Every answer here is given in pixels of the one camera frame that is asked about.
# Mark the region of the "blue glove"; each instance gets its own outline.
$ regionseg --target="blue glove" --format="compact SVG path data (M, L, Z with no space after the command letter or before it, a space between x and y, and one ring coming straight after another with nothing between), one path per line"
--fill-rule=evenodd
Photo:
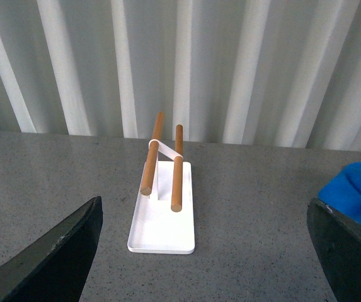
M361 224L361 162L346 166L320 190L319 199Z

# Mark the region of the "speckled gray surface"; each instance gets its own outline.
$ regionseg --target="speckled gray surface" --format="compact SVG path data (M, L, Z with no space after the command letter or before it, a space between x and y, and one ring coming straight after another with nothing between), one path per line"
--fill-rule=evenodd
M81 301L336 301L307 204L361 153L185 143L192 255L127 250L146 154L147 140L0 132L0 265L100 195L103 228Z

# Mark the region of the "wooden dowel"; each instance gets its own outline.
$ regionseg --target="wooden dowel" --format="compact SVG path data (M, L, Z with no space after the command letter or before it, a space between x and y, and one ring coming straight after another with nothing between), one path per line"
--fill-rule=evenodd
M176 140L175 151L183 155L183 127L176 126ZM183 191L183 158L175 157L175 164L173 167L173 185L172 185L172 204L171 210L180 212L182 207Z
M160 140L163 128L164 113L159 112L156 116L154 132L152 133L153 140ZM158 157L158 142L151 142L148 150L147 162L145 164L144 175L142 176L140 193L142 195L150 195L152 193L152 185L154 184L154 174L156 159Z

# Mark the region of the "white stand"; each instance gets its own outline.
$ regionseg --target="white stand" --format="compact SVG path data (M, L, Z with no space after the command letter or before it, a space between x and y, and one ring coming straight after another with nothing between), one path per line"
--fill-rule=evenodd
M170 149L159 142L159 151L172 158L173 154L167 154L166 148ZM171 210L173 166L173 162L157 160L152 194L144 196L138 192L127 242L131 252L191 254L194 251L192 167L189 162L183 162L183 204L182 210L175 213Z

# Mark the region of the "white corrugated panel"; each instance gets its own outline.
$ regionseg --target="white corrugated panel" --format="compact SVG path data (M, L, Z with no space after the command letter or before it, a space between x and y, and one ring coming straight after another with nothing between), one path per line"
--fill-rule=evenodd
M0 130L361 150L361 0L0 1Z

